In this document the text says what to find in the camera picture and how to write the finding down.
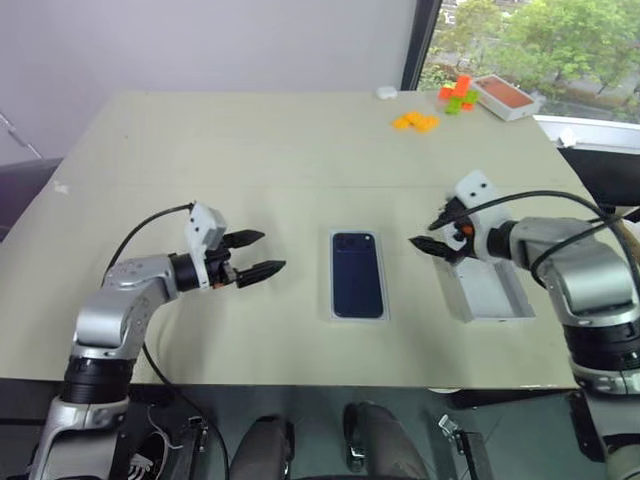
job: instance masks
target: green foliage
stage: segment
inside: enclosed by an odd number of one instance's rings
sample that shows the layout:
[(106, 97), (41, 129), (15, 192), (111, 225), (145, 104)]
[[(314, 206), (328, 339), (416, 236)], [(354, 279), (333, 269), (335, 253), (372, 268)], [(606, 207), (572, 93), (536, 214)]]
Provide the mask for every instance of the green foliage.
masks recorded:
[(632, 19), (639, 10), (625, 11), (631, 3), (640, 8), (640, 0), (533, 0), (509, 19), (494, 52), (497, 70), (525, 84), (585, 75), (613, 84), (634, 61)]
[[(640, 0), (531, 0), (510, 12), (501, 12), (494, 0), (467, 0), (456, 11), (455, 26), (441, 19), (439, 28), (421, 89), (438, 88), (458, 73), (497, 73), (559, 105), (576, 102), (571, 82), (586, 79), (599, 91), (582, 90), (579, 103), (640, 121), (640, 91), (600, 98), (640, 73)], [(448, 71), (451, 54), (457, 64)]]
[(437, 38), (438, 45), (482, 68), (491, 36), (499, 32), (502, 14), (493, 0), (468, 0), (456, 12), (456, 26)]
[(418, 90), (437, 90), (451, 80), (451, 76), (441, 65), (425, 63), (418, 81)]

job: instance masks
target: white box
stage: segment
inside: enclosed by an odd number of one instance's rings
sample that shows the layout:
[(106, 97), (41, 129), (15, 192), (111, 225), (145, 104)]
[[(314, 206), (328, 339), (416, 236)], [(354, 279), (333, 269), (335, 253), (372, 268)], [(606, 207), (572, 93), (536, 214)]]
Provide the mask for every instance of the white box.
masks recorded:
[(471, 88), (480, 94), (478, 103), (507, 122), (540, 111), (538, 100), (497, 75), (476, 78)]

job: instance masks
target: smartphone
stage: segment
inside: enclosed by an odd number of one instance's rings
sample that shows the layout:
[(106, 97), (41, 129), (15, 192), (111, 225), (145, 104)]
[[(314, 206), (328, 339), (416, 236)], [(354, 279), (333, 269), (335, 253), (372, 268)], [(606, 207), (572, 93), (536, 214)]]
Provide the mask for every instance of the smartphone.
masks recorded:
[(382, 263), (372, 232), (331, 234), (331, 303), (334, 317), (384, 319)]

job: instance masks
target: robotic arm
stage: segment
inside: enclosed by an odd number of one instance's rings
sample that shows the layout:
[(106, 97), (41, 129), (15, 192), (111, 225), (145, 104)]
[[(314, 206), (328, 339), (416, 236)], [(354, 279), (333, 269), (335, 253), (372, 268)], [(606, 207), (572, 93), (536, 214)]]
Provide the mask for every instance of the robotic arm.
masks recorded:
[(266, 261), (236, 270), (229, 249), (264, 234), (225, 230), (219, 212), (196, 203), (186, 226), (190, 253), (126, 260), (108, 270), (102, 288), (80, 310), (62, 391), (51, 403), (30, 480), (126, 478), (118, 428), (153, 313), (181, 292), (231, 283), (246, 287), (285, 265)]
[(593, 236), (545, 255), (590, 230), (593, 225), (585, 221), (512, 221), (502, 207), (464, 215), (492, 197), (495, 191), (486, 177), (472, 173), (456, 186), (430, 227), (435, 230), (462, 215), (445, 229), (446, 241), (419, 236), (412, 243), (452, 264), (471, 257), (537, 270), (562, 323), (571, 370), (587, 400), (609, 477), (640, 479), (640, 303), (628, 264)]

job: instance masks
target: table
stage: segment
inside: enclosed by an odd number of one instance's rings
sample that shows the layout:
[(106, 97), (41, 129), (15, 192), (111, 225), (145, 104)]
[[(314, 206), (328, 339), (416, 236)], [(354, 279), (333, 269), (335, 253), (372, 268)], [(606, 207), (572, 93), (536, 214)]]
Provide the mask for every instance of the table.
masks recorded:
[[(531, 119), (479, 108), (438, 112), (434, 95), (401, 93), (124, 93), (95, 118), (0, 244), (0, 377), (62, 378), (77, 312), (128, 231), (193, 199), (229, 231), (267, 236), (236, 251), (249, 266), (285, 259), (267, 282), (190, 292), (149, 328), (169, 378), (194, 384), (467, 388), (573, 387), (562, 329), (544, 290), (519, 272), (535, 320), (464, 324), (450, 313), (433, 259), (407, 239), (444, 196), (481, 168), (501, 192), (588, 195)], [(390, 122), (436, 113), (427, 134)], [(525, 215), (588, 217), (558, 199), (510, 205)], [(184, 214), (145, 228), (125, 256), (186, 251)], [(329, 313), (329, 230), (380, 236), (391, 320), (336, 323)], [(146, 361), (135, 382), (157, 382)]]

